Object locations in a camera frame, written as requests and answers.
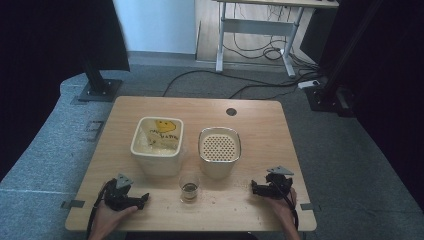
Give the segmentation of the black stand with base plate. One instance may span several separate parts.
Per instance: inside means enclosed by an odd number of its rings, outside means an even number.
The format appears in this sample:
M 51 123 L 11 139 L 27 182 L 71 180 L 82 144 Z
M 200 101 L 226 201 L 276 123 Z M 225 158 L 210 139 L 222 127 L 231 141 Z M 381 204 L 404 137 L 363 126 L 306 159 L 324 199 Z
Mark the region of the black stand with base plate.
M 83 62 L 83 69 L 88 83 L 80 93 L 78 100 L 82 102 L 113 102 L 122 81 L 118 79 L 104 79 L 100 71 L 89 60 Z
M 320 86 L 304 90 L 312 111 L 352 116 L 352 93 L 344 86 L 348 63 L 383 0 L 339 0 L 319 63 Z

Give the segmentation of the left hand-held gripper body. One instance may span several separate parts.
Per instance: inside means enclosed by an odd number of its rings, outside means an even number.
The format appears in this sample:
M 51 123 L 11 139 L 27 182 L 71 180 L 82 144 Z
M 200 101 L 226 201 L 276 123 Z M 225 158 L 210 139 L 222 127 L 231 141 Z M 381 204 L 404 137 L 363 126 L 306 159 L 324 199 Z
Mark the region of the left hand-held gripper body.
M 108 181 L 105 185 L 104 201 L 106 205 L 114 211 L 121 211 L 137 203 L 135 197 L 129 197 L 133 181 L 125 175 L 119 173 L 116 178 Z

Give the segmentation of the clear glass cup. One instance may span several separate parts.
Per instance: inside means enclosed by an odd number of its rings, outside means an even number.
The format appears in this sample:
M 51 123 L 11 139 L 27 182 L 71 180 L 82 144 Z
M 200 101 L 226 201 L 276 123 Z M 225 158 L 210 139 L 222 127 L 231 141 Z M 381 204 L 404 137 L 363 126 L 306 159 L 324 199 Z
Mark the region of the clear glass cup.
M 198 196 L 200 179 L 196 174 L 184 174 L 179 178 L 179 187 L 181 201 L 184 203 L 193 202 Z

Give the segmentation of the black curtain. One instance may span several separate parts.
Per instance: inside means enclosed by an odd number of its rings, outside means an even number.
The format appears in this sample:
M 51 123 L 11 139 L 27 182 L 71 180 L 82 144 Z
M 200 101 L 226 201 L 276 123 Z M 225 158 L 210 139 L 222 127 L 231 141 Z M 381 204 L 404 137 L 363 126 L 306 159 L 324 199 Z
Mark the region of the black curtain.
M 424 211 L 424 0 L 383 0 L 345 79 L 352 116 Z
M 86 66 L 129 69 L 113 0 L 0 0 L 0 181 Z

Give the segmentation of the person's left hand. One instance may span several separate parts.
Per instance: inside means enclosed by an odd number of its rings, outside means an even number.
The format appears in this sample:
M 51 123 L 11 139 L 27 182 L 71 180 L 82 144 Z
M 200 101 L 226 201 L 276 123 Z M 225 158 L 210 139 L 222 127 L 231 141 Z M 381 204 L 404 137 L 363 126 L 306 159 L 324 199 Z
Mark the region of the person's left hand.
M 110 209 L 104 201 L 101 201 L 97 207 L 92 229 L 108 228 L 113 231 L 125 218 L 129 217 L 137 210 L 136 206 L 131 206 L 121 211 L 114 211 Z

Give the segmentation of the cream container with perforated insert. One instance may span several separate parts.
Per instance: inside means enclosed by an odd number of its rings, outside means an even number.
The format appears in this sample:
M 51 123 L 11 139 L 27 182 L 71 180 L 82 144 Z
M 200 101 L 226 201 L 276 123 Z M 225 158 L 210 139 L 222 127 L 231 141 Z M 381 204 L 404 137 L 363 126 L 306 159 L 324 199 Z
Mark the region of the cream container with perforated insert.
M 212 179 L 228 177 L 241 157 L 239 134 L 231 128 L 203 129 L 198 138 L 201 170 Z

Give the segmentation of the white metal desk frame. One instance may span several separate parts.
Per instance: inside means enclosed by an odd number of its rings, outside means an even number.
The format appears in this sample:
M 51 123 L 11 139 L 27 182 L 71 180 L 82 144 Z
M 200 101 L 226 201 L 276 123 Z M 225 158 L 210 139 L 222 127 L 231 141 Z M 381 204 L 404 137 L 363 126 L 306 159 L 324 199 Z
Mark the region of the white metal desk frame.
M 224 64 L 224 35 L 226 33 L 240 33 L 253 35 L 272 35 L 285 36 L 287 43 L 283 50 L 280 51 L 281 58 L 284 63 L 287 75 L 290 78 L 296 76 L 289 56 L 289 52 L 293 45 L 297 34 L 300 21 L 305 8 L 313 9 L 337 9 L 339 3 L 336 0 L 215 0 L 222 4 L 220 25 L 219 25 L 219 41 L 216 54 L 215 69 L 217 72 L 223 71 Z M 253 5 L 272 5 L 297 7 L 298 12 L 293 22 L 272 22 L 260 20 L 244 20 L 226 17 L 226 5 L 228 3 L 236 4 L 253 4 Z

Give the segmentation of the cream bin with yellow print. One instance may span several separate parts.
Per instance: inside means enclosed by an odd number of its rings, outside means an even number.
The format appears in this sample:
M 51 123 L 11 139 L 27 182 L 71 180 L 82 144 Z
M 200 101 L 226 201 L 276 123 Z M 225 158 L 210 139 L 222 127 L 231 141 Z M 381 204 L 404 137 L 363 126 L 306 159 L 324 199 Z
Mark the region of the cream bin with yellow print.
M 175 176 L 181 169 L 183 136 L 180 119 L 143 117 L 133 135 L 130 152 L 146 175 Z

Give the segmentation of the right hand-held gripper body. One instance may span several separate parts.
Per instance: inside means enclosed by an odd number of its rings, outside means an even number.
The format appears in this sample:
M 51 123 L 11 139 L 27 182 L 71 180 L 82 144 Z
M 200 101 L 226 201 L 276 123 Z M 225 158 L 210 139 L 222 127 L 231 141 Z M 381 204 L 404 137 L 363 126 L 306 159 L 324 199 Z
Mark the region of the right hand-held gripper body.
M 293 185 L 291 175 L 292 172 L 282 166 L 268 169 L 265 176 L 266 185 L 258 186 L 258 194 L 274 199 L 286 197 Z

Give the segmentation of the person's right hand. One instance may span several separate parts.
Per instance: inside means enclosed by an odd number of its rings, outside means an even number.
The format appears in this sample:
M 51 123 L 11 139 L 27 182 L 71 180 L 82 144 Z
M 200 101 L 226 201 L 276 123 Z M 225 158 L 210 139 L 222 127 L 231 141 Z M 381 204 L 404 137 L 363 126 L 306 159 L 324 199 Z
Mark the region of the person's right hand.
M 264 200 L 271 206 L 284 230 L 294 230 L 295 220 L 289 204 L 284 200 L 265 197 Z

